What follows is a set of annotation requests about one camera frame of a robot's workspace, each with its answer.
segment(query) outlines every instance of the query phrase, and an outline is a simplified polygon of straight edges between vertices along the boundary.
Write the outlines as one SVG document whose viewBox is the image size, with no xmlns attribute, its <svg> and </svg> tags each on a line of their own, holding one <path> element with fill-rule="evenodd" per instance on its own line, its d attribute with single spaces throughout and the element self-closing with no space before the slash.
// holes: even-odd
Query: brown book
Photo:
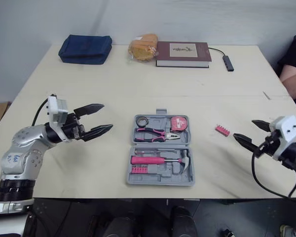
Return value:
<svg viewBox="0 0 296 237">
<path fill-rule="evenodd" d="M 212 61 L 207 43 L 159 41 L 157 67 L 208 68 Z"/>
</svg>

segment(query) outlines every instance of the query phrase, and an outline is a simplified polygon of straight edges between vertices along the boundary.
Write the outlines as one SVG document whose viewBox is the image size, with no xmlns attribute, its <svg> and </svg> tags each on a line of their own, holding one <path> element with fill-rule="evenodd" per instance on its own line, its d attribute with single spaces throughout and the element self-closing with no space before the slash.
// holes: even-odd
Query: navy blue bag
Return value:
<svg viewBox="0 0 296 237">
<path fill-rule="evenodd" d="M 64 63 L 103 64 L 111 49 L 110 36 L 69 35 L 58 55 Z"/>
</svg>

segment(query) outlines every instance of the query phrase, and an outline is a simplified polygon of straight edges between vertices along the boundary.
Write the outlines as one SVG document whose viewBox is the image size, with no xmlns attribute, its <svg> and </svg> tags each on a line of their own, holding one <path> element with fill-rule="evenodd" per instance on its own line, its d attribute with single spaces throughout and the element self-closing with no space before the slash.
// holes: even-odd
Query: hammer head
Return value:
<svg viewBox="0 0 296 237">
<path fill-rule="evenodd" d="M 182 159 L 181 159 L 181 163 L 184 163 L 184 169 L 182 171 L 182 173 L 188 168 L 189 165 L 189 157 L 187 156 L 187 150 L 184 149 L 182 150 Z"/>
</svg>

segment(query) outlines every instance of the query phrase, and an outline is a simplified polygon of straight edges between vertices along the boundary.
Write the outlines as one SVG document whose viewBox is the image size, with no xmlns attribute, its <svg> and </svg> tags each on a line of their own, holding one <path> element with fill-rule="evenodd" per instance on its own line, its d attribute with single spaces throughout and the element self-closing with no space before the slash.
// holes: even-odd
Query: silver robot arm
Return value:
<svg viewBox="0 0 296 237">
<path fill-rule="evenodd" d="M 258 147 L 252 144 L 251 138 L 238 133 L 233 134 L 234 138 L 243 147 L 253 152 L 253 157 L 259 158 L 265 153 L 282 162 L 286 168 L 296 171 L 296 117 L 278 117 L 271 123 L 262 120 L 253 120 L 252 122 L 260 129 L 270 132 L 264 143 Z"/>
<path fill-rule="evenodd" d="M 0 235 L 35 235 L 36 217 L 31 212 L 33 190 L 44 153 L 59 142 L 72 139 L 89 141 L 109 131 L 112 124 L 100 125 L 86 132 L 79 123 L 81 116 L 95 113 L 103 106 L 91 104 L 68 115 L 66 101 L 49 96 L 49 123 L 25 127 L 14 135 L 10 149 L 1 159 Z"/>
</svg>

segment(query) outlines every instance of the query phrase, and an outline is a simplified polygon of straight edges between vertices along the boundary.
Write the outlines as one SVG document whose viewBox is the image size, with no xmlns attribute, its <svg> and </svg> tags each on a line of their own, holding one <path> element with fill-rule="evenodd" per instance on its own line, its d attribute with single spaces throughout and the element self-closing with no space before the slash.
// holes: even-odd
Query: bread in plastic bag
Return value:
<svg viewBox="0 0 296 237">
<path fill-rule="evenodd" d="M 132 58 L 139 61 L 149 61 L 157 56 L 158 37 L 146 34 L 136 37 L 129 45 L 128 52 Z"/>
</svg>

